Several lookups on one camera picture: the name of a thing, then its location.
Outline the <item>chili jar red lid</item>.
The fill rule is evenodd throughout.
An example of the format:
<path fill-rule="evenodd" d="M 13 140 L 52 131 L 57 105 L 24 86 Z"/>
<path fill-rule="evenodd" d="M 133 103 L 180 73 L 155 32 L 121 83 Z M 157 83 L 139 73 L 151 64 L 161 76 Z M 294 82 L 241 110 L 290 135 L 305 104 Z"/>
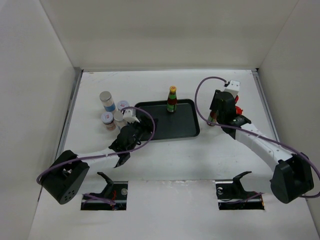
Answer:
<path fill-rule="evenodd" d="M 239 100 L 239 96 L 237 95 L 237 96 L 235 97 L 235 99 L 234 99 L 235 103 L 237 103 L 238 100 Z"/>
<path fill-rule="evenodd" d="M 237 115 L 242 115 L 243 114 L 243 110 L 239 106 L 236 106 L 235 109 L 236 109 L 236 114 Z"/>

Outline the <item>small spice jar white lid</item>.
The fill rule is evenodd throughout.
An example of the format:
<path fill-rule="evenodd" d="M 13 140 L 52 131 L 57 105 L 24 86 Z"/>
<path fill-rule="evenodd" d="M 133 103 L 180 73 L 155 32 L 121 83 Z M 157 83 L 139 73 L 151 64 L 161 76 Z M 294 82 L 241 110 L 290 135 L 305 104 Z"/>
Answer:
<path fill-rule="evenodd" d="M 129 102 L 126 101 L 126 100 L 120 100 L 120 101 L 117 103 L 117 109 L 118 109 L 119 111 L 121 111 L 122 109 L 127 108 L 127 107 L 129 107 L 129 106 L 130 106 L 130 104 L 129 104 Z"/>

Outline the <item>tall peppercorn jar blue label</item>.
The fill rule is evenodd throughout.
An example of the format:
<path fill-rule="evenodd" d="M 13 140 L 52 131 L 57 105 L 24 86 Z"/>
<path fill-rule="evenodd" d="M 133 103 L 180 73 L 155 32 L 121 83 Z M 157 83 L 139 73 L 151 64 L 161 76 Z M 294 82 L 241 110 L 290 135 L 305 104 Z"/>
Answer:
<path fill-rule="evenodd" d="M 102 102 L 106 112 L 110 112 L 113 114 L 114 112 L 117 111 L 117 107 L 109 91 L 101 92 L 99 95 L 99 99 Z"/>

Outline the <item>sauce bottle yellow cap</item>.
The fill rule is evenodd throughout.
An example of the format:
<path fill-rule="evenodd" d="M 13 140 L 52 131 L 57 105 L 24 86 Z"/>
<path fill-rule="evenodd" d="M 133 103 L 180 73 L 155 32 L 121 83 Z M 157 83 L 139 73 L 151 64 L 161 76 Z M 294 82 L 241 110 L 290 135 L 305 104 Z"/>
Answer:
<path fill-rule="evenodd" d="M 169 94 L 167 98 L 167 111 L 169 113 L 174 113 L 177 109 L 177 88 L 176 86 L 171 86 L 169 88 Z"/>
<path fill-rule="evenodd" d="M 214 124 L 217 122 L 217 113 L 215 111 L 211 110 L 207 120 L 209 121 L 208 125 L 213 127 Z"/>

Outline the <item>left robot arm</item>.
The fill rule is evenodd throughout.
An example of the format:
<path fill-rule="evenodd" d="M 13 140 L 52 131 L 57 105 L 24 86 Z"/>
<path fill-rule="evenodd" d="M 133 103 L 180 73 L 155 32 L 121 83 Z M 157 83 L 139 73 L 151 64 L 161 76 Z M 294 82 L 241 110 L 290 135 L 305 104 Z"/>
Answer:
<path fill-rule="evenodd" d="M 141 149 L 143 137 L 149 143 L 155 135 L 158 119 L 142 115 L 124 126 L 109 147 L 102 151 L 80 156 L 66 150 L 54 163 L 36 179 L 60 205 L 68 203 L 79 192 L 87 174 L 97 166 L 95 172 L 103 168 L 118 168 L 131 157 L 131 153 Z"/>

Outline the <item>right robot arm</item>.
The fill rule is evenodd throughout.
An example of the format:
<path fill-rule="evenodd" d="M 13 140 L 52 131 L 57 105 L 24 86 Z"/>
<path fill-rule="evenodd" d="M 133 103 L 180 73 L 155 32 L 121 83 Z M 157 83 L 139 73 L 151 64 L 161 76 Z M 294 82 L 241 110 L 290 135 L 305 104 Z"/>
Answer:
<path fill-rule="evenodd" d="M 314 188 L 309 159 L 267 138 L 247 117 L 238 114 L 230 92 L 216 90 L 210 110 L 216 113 L 216 121 L 226 134 L 247 146 L 269 166 L 273 172 L 270 190 L 280 202 L 288 204 Z"/>

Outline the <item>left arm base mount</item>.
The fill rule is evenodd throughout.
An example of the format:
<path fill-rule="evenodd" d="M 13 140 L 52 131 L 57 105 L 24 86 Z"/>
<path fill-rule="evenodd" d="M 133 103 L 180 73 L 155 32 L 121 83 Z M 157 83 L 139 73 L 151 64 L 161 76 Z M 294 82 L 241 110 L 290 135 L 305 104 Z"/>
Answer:
<path fill-rule="evenodd" d="M 103 172 L 97 172 L 104 179 L 101 192 L 86 193 L 81 200 L 81 211 L 125 211 L 127 209 L 128 181 L 113 181 Z"/>

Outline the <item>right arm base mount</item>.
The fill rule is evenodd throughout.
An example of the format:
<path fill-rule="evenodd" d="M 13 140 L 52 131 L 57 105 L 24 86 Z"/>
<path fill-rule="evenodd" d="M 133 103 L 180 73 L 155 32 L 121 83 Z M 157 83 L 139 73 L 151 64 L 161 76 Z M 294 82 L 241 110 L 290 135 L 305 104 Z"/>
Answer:
<path fill-rule="evenodd" d="M 220 211 L 264 210 L 262 193 L 244 189 L 241 179 L 251 174 L 244 171 L 232 179 L 215 181 L 218 209 Z"/>

